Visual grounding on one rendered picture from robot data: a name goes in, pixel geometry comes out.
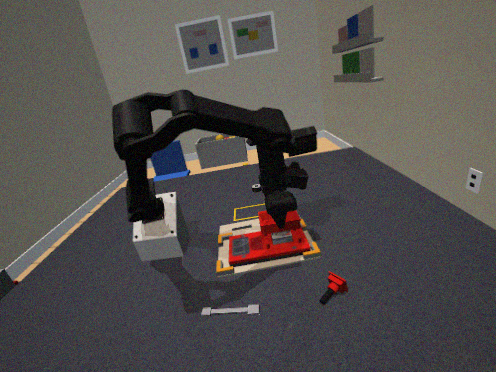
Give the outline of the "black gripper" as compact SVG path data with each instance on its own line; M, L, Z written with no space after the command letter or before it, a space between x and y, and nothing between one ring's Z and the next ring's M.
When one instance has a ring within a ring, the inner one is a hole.
M259 163L259 183L264 194L267 214L271 215L279 229L285 227L287 212L297 210L297 201L289 191L281 191L280 177L287 170L284 162L263 165Z

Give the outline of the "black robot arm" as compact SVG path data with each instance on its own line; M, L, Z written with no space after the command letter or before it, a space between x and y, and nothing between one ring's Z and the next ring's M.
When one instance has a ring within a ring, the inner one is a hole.
M151 112L171 110L172 117L155 132ZM177 90L169 94L147 92L114 105L112 111L114 148L127 166L127 208L130 222L142 223L164 219L164 203L156 198L153 178L147 178L147 159L152 152L164 149L182 133L201 129L248 138L256 145L258 161L263 165L282 162L289 157L317 149L314 128L291 130L279 109L251 111ZM280 177L281 191L305 190L309 175L298 162L292 162ZM161 199L161 200L160 200ZM163 218L162 218L163 217ZM145 221L145 222L144 222Z

